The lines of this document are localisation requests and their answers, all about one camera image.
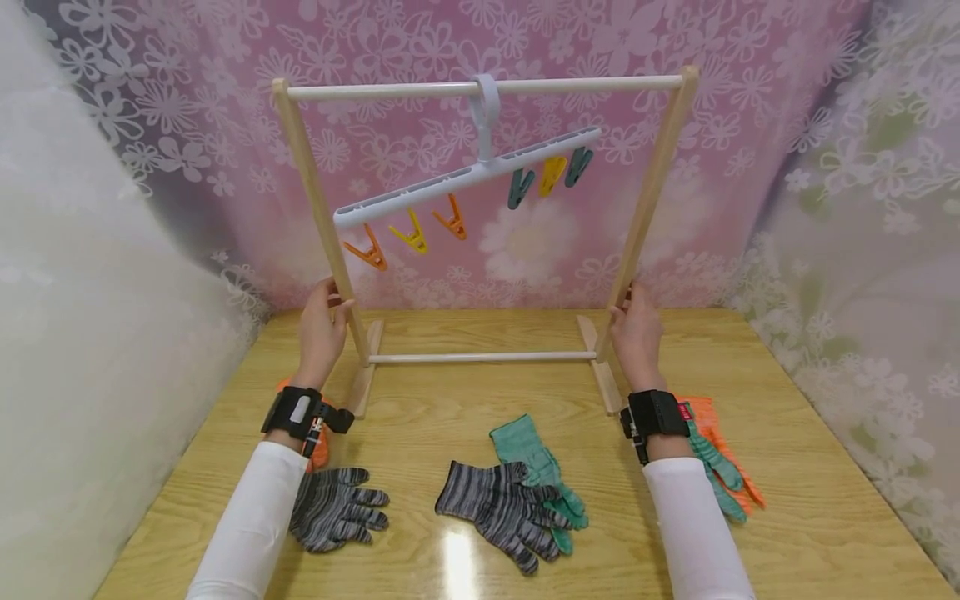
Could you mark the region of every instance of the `yellow clothespin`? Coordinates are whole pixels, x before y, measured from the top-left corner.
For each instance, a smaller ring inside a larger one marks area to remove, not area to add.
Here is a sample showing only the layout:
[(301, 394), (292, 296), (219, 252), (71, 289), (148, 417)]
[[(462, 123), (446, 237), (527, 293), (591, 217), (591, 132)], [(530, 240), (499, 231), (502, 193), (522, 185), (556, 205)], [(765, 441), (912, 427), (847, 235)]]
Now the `yellow clothespin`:
[(363, 228), (367, 230), (367, 237), (370, 238), (372, 247), (363, 252), (362, 250), (352, 246), (348, 242), (344, 242), (344, 246), (347, 250), (356, 254), (359, 258), (373, 265), (379, 271), (387, 270), (387, 259), (383, 257), (383, 251), (380, 250), (380, 245), (376, 242), (376, 237), (373, 236), (373, 231), (370, 229), (370, 226), (366, 223), (363, 224)]
[(453, 233), (457, 236), (457, 239), (466, 240), (467, 239), (467, 228), (464, 227), (464, 219), (460, 216), (460, 207), (457, 206), (457, 197), (453, 194), (447, 194), (446, 197), (450, 200), (450, 208), (453, 209), (453, 217), (447, 221), (442, 214), (433, 211), (433, 216), (437, 217), (437, 220), (444, 224), (444, 227), (450, 230), (450, 233)]
[(564, 175), (566, 156), (554, 156), (543, 162), (543, 176), (540, 178), (540, 197), (546, 198), (553, 191), (553, 186)]
[(412, 208), (407, 208), (407, 213), (410, 215), (410, 220), (414, 223), (414, 232), (406, 236), (397, 231), (394, 226), (390, 226), (390, 231), (392, 231), (396, 237), (406, 242), (410, 248), (413, 248), (421, 254), (426, 254), (426, 242), (423, 240), (423, 231), (420, 230), (420, 221), (417, 220), (417, 213), (415, 213)]

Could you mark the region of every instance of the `wooden base foot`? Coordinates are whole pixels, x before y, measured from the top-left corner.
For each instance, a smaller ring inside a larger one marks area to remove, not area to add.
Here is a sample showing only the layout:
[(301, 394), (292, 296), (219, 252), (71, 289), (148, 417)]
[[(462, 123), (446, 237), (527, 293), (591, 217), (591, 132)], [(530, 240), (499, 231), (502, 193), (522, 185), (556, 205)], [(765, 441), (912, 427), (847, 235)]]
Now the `wooden base foot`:
[[(367, 345), (370, 348), (370, 354), (377, 354), (380, 351), (380, 338), (382, 337), (383, 320), (377, 319), (370, 323), (370, 327), (367, 328)], [(350, 385), (347, 408), (358, 419), (364, 418), (367, 413), (367, 398), (370, 397), (370, 386), (373, 384), (373, 371), (375, 369), (375, 363), (370, 363), (367, 367), (361, 367), (353, 377), (353, 384)]]
[[(584, 338), (584, 345), (587, 349), (593, 349), (597, 343), (597, 330), (593, 326), (593, 321), (583, 315), (577, 315), (577, 325), (580, 326), (580, 335)], [(598, 363), (591, 360), (590, 367), (593, 369), (593, 376), (597, 380), (597, 387), (600, 388), (600, 397), (603, 398), (607, 414), (618, 414), (623, 407), (623, 398), (620, 397), (616, 379), (613, 378), (610, 362)]]

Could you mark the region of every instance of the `pink floral backdrop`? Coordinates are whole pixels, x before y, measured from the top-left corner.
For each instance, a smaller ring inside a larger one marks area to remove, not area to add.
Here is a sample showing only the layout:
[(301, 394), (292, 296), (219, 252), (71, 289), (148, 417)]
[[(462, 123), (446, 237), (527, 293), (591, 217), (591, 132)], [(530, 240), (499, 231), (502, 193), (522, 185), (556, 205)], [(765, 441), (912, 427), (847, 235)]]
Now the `pink floral backdrop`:
[[(270, 84), (604, 77), (699, 65), (700, 90), (641, 269), (666, 305), (708, 305), (784, 156), (824, 126), (818, 94), (849, 72), (861, 0), (26, 0), (105, 137), (186, 251), (275, 308), (324, 259)], [(417, 207), (429, 253), (373, 221), (390, 269), (348, 254), (361, 301), (387, 307), (595, 306), (619, 263), (665, 92), (508, 96), (498, 152), (599, 125), (573, 188), (506, 207), (510, 176), (458, 192), (461, 241)], [(304, 104), (334, 207), (473, 162), (467, 102)], [(342, 231), (358, 247), (361, 228)]]

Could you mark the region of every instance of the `person's left hand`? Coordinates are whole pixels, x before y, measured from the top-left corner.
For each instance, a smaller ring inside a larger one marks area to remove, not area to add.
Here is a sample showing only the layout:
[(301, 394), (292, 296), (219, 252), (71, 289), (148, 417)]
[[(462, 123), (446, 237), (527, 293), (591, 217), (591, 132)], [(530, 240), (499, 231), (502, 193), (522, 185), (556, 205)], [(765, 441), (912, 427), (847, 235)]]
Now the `person's left hand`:
[[(333, 319), (330, 308), (336, 306)], [(317, 284), (300, 315), (300, 367), (290, 379), (298, 388), (320, 390), (344, 351), (347, 314), (353, 300), (342, 301), (333, 279)]]

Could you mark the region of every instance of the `white hanger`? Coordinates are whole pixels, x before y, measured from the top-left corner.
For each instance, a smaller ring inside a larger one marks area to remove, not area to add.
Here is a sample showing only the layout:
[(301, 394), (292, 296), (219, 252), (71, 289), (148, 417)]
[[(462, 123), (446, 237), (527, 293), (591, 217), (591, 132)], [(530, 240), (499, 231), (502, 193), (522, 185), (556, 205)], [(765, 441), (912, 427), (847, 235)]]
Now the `white hanger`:
[(500, 117), (500, 95), (496, 82), (487, 73), (474, 75), (473, 80), (480, 86), (480, 95), (469, 97), (473, 124), (477, 129), (477, 162), (429, 180), (407, 185), (393, 192), (338, 208), (333, 213), (333, 223), (337, 228), (362, 225), (414, 204), (445, 196), (481, 181), (513, 173), (516, 169), (530, 164), (544, 162), (552, 156), (564, 155), (600, 138), (600, 128), (587, 127), (505, 155), (491, 157), (492, 130)]

